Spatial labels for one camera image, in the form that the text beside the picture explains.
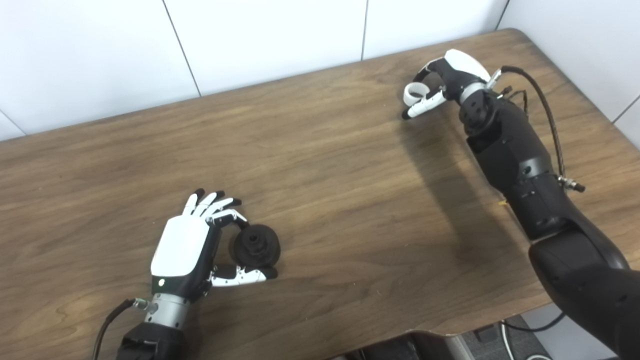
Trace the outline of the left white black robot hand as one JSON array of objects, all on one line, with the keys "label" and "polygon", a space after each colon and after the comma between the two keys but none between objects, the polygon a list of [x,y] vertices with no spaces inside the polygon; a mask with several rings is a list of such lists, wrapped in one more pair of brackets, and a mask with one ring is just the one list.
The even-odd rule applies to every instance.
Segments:
[{"label": "left white black robot hand", "polygon": [[274,280],[281,257],[277,233],[250,223],[242,201],[223,191],[190,194],[180,214],[170,218],[150,265],[151,293],[195,303],[212,288]]}]

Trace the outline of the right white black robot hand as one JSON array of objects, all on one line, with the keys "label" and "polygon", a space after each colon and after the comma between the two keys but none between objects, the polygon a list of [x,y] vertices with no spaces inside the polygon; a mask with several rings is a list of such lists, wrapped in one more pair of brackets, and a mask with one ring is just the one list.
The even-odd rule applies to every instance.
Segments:
[{"label": "right white black robot hand", "polygon": [[[442,80],[438,89],[432,90],[424,80],[436,74]],[[430,60],[404,87],[403,101],[407,106],[402,120],[410,120],[425,114],[447,101],[462,104],[470,95],[489,88],[491,75],[471,55],[451,48],[439,58]]]}]

